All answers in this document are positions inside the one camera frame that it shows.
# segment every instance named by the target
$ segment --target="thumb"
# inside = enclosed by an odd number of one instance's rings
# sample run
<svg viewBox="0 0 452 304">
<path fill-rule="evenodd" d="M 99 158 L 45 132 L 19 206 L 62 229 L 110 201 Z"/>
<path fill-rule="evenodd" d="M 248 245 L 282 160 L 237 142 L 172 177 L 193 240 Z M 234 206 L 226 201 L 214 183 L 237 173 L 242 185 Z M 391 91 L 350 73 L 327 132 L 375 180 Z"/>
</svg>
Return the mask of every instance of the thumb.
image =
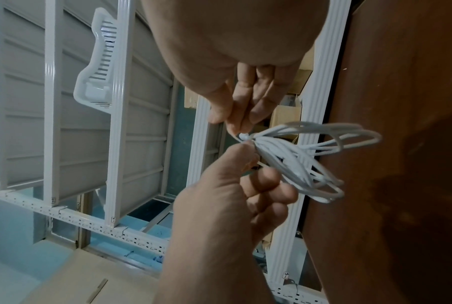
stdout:
<svg viewBox="0 0 452 304">
<path fill-rule="evenodd" d="M 253 167 L 260 157 L 252 141 L 230 146 L 226 152 L 204 172 L 206 178 L 237 178 Z"/>
</svg>

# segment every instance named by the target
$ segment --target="hand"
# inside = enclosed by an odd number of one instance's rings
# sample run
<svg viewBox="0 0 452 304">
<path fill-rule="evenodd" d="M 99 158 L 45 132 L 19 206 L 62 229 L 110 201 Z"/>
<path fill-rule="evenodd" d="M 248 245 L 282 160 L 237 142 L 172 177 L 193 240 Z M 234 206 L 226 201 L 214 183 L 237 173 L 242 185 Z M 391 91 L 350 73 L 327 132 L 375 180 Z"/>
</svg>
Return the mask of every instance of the hand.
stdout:
<svg viewBox="0 0 452 304">
<path fill-rule="evenodd" d="M 251 142 L 231 146 L 176 198 L 157 302 L 274 302 L 252 251 L 298 192 L 272 168 L 241 177 L 258 159 Z"/>
<path fill-rule="evenodd" d="M 142 0 L 166 63 L 211 102 L 211 123 L 247 133 L 287 93 L 329 0 Z M 237 67 L 233 95 L 226 85 Z"/>
</svg>

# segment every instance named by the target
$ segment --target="perforated basket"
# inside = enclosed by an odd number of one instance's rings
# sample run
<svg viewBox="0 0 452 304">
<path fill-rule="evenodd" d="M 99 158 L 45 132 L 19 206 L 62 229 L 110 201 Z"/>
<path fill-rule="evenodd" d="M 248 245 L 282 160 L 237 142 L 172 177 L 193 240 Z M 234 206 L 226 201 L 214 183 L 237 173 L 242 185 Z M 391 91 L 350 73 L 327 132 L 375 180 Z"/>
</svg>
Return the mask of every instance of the perforated basket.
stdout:
<svg viewBox="0 0 452 304">
<path fill-rule="evenodd" d="M 88 107 L 111 113 L 118 23 L 105 9 L 97 8 L 91 30 L 96 42 L 88 66 L 77 77 L 74 99 Z"/>
</svg>

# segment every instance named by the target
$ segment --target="white plastic basket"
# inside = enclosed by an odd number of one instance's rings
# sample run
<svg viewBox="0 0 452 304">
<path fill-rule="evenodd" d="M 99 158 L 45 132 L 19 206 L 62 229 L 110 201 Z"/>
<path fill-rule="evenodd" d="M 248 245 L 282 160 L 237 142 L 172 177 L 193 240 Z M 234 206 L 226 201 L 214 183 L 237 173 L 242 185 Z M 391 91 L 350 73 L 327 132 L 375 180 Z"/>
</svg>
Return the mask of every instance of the white plastic basket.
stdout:
<svg viewBox="0 0 452 304">
<path fill-rule="evenodd" d="M 105 9 L 97 8 L 91 30 L 96 42 L 88 66 L 77 77 L 74 99 L 83 105 L 111 114 L 118 23 Z"/>
</svg>

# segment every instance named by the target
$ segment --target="white earphones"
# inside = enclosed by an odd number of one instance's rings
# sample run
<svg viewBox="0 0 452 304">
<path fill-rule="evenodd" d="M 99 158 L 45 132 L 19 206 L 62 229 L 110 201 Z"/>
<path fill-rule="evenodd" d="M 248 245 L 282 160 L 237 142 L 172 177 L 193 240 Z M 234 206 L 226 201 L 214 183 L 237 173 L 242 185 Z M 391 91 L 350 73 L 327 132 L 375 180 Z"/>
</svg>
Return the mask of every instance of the white earphones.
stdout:
<svg viewBox="0 0 452 304">
<path fill-rule="evenodd" d="M 331 140 L 311 144 L 295 145 L 282 138 L 283 135 L 325 134 Z M 369 139 L 345 143 L 346 139 L 365 136 Z M 295 186 L 298 191 L 318 202 L 330 203 L 344 196 L 339 188 L 343 181 L 337 179 L 329 170 L 323 167 L 315 156 L 338 153 L 343 149 L 372 145 L 381 141 L 381 134 L 365 130 L 358 124 L 331 123 L 316 124 L 305 121 L 290 122 L 276 126 L 259 133 L 240 134 L 238 141 L 253 140 L 258 153 L 269 166 L 282 173 L 283 181 Z M 332 191 L 320 190 L 329 187 Z"/>
</svg>

